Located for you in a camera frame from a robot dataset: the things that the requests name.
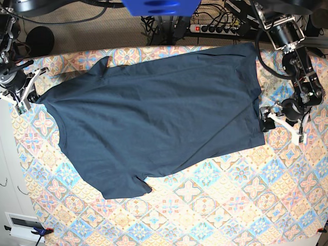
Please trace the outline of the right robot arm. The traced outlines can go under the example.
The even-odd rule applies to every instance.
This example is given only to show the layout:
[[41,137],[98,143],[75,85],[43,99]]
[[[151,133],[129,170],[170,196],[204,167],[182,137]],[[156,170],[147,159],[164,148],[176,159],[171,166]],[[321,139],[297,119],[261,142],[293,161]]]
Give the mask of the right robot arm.
[[18,113],[22,114],[30,110],[31,103],[38,100],[35,82],[49,69],[45,67],[25,74],[24,68],[32,65],[34,61],[29,60],[17,65],[13,60],[13,44],[19,33],[18,17],[13,15],[13,9],[1,7],[1,99],[12,104]]

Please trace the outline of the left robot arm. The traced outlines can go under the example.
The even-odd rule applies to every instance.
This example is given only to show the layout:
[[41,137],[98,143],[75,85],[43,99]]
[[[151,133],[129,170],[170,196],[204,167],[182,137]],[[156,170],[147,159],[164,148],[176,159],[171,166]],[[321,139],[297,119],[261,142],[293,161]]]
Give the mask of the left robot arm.
[[[322,1],[251,1],[259,22],[255,39],[258,60],[275,77],[290,80],[294,88],[291,98],[277,101],[271,107],[260,108],[262,132],[274,129],[276,123],[288,128],[299,122],[301,125],[296,135],[302,136],[312,107],[323,102],[324,88],[313,69],[306,48],[301,44],[305,36],[295,20],[296,15],[310,15],[321,5]],[[283,53],[282,66],[285,75],[274,71],[262,60],[259,39],[264,33],[274,49]]]

